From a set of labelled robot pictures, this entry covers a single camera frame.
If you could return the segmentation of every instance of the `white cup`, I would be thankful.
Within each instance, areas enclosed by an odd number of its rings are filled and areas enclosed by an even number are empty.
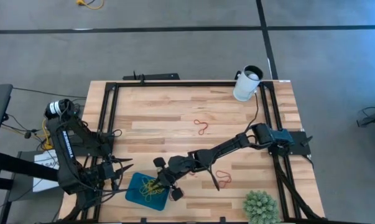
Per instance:
[[[238,75],[233,95],[238,101],[247,101],[251,99],[252,94],[256,92],[256,87],[263,78],[263,72],[260,68],[247,65],[241,74]]]

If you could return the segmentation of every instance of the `white label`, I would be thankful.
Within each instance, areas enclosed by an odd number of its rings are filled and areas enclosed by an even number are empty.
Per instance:
[[[55,107],[54,107],[54,105],[53,105],[54,103],[53,102],[51,102],[50,104],[49,104],[49,108],[50,108],[50,112],[52,113],[52,114],[55,114],[56,113],[56,111],[55,111]]]
[[[73,154],[73,151],[71,149],[70,141],[68,140],[68,136],[67,136],[66,131],[63,131],[63,136],[64,136],[65,144],[66,144],[67,149],[68,149],[68,154],[70,155],[70,158],[73,158],[74,154]]]
[[[62,112],[60,111],[60,108],[58,107],[58,101],[55,102],[55,109],[58,115],[62,114]]]

